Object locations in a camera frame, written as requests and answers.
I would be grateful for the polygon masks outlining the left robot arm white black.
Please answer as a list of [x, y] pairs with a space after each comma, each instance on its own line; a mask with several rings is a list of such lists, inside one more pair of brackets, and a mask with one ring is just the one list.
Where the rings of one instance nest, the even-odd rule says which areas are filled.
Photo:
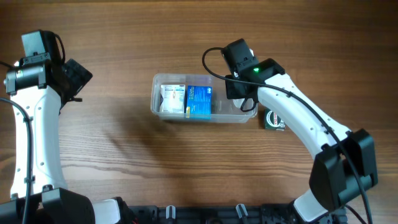
[[61, 38], [47, 30], [22, 35], [25, 55], [8, 67], [4, 85], [16, 122], [16, 168], [2, 223], [130, 223], [119, 197], [91, 202], [68, 189], [60, 164], [58, 117], [92, 74], [66, 59]]

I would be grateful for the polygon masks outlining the blue medicine box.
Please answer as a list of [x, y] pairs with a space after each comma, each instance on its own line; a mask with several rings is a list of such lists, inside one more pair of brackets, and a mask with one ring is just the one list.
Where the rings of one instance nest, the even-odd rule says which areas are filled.
[[187, 87], [185, 116], [190, 119], [211, 119], [211, 86]]

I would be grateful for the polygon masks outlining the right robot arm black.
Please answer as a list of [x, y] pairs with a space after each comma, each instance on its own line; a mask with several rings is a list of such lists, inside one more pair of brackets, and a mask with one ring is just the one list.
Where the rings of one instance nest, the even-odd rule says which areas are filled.
[[251, 98], [275, 112], [313, 158], [309, 190], [293, 202], [305, 223], [342, 208], [378, 183], [374, 140], [364, 129], [351, 131], [309, 100], [273, 59], [258, 61], [244, 39], [221, 48], [230, 75], [228, 98]]

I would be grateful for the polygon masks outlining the white medicine box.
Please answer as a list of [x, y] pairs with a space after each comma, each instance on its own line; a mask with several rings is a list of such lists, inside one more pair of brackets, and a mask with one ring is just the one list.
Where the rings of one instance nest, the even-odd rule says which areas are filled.
[[178, 114], [185, 112], [185, 85], [160, 86], [160, 112]]

